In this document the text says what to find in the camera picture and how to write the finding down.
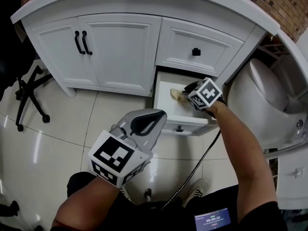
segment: sneaker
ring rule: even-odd
[[[130,196],[129,196],[125,186],[122,186],[120,191],[124,195],[124,197],[126,197],[126,199],[128,199],[129,201],[131,201],[133,203],[133,201],[131,200],[131,198],[130,198]]]
[[[208,189],[208,183],[206,182],[205,179],[201,178],[199,180],[197,180],[197,182],[192,186],[191,191],[189,193],[189,196],[185,199],[184,203],[183,203],[183,207],[186,207],[186,205],[188,204],[188,202],[192,199],[192,198],[202,198],[204,197],[206,194],[206,191]]]

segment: cabinet panel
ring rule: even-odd
[[[217,121],[206,112],[197,111],[188,102],[178,102],[170,95],[171,88],[184,90],[187,85],[198,80],[183,75],[157,72],[153,108],[167,113],[163,133],[200,136],[217,128]]]
[[[206,26],[163,18],[156,65],[217,77],[243,43]]]
[[[149,92],[154,79],[161,17],[96,14],[78,18],[102,87]]]
[[[42,47],[44,54],[48,56],[49,63],[57,70],[63,79],[63,83],[98,85],[94,70],[86,55],[79,53],[75,32],[79,32],[79,45],[84,51],[77,18],[70,18],[54,23],[49,23],[33,29]]]

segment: black chair base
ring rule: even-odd
[[[32,73],[28,83],[25,83],[23,80],[21,80],[20,78],[18,78],[18,82],[19,82],[19,90],[17,92],[15,92],[16,94],[16,99],[20,100],[20,104],[19,104],[19,109],[18,109],[18,113],[17,113],[17,118],[16,118],[16,126],[17,126],[17,130],[19,132],[24,130],[24,126],[21,125],[20,122],[20,118],[21,115],[23,113],[25,104],[27,102],[27,99],[30,98],[32,103],[35,105],[36,109],[38,110],[38,112],[42,115],[42,120],[44,123],[49,123],[50,122],[50,117],[49,115],[45,114],[42,110],[42,108],[40,107],[37,99],[34,96],[34,89],[39,87],[40,85],[44,84],[46,81],[50,80],[52,78],[51,74],[48,74],[38,80],[35,80],[35,77],[37,74],[42,74],[43,70],[40,69],[39,66],[36,66],[34,72]]]

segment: toilet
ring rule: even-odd
[[[262,149],[282,149],[306,139],[306,107],[289,96],[258,59],[249,61],[234,79],[227,104],[253,132]]]

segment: cloth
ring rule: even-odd
[[[67,185],[67,196],[89,184],[95,176],[80,172],[74,174]],[[269,202],[248,213],[238,224],[237,200],[238,186],[228,187],[206,195],[203,198],[193,198],[186,208],[172,203],[164,211],[159,208],[164,204],[144,203],[136,206],[119,193],[111,206],[100,230],[196,230],[194,216],[228,208],[231,224],[215,230],[280,230],[287,227],[282,218],[277,202]],[[54,227],[51,231],[68,231],[66,228]]]

